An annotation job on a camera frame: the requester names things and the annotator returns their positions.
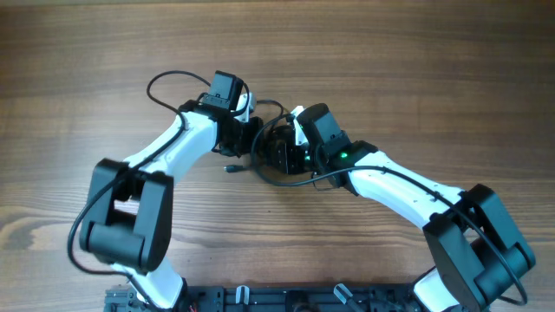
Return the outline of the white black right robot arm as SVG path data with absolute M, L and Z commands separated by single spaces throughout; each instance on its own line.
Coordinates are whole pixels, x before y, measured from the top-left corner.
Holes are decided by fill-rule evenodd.
M 495 301 L 525 305 L 520 281 L 535 255 L 491 188 L 443 185 L 395 163 L 378 147 L 351 140 L 328 106 L 296 107 L 273 120 L 258 149 L 288 175 L 372 199 L 419 228 L 434 260 L 409 288 L 408 306 L 427 311 L 486 311 Z

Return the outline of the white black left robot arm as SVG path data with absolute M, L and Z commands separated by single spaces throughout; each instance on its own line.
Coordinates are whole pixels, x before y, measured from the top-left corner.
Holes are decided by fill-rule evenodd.
M 123 161 L 101 160 L 88 199 L 67 242 L 70 262 L 81 271 L 74 246 L 124 276 L 150 311 L 192 311 L 184 277 L 166 253 L 173 223 L 174 187 L 206 153 L 240 157 L 250 149 L 262 121 L 252 117 L 256 99 L 236 75 L 215 73 L 208 91 L 179 107 L 172 125 Z

